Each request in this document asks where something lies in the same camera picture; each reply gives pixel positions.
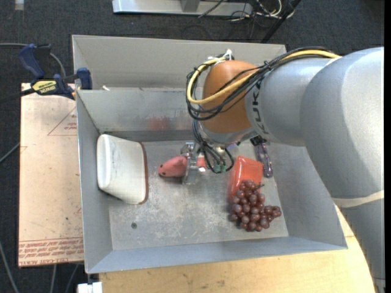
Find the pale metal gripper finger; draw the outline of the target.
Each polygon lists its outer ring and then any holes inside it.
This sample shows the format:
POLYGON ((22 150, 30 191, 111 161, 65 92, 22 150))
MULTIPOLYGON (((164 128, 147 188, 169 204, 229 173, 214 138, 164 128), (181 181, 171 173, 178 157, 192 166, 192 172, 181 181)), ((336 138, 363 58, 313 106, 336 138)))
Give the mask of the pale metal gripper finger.
POLYGON ((198 144, 196 144, 195 142, 186 142, 182 146, 180 154, 187 160, 196 161, 199 158, 198 144))
POLYGON ((182 183, 184 185, 194 184, 201 173, 206 172, 205 167, 199 167, 196 165, 190 165, 186 167, 185 175, 183 177, 182 183))

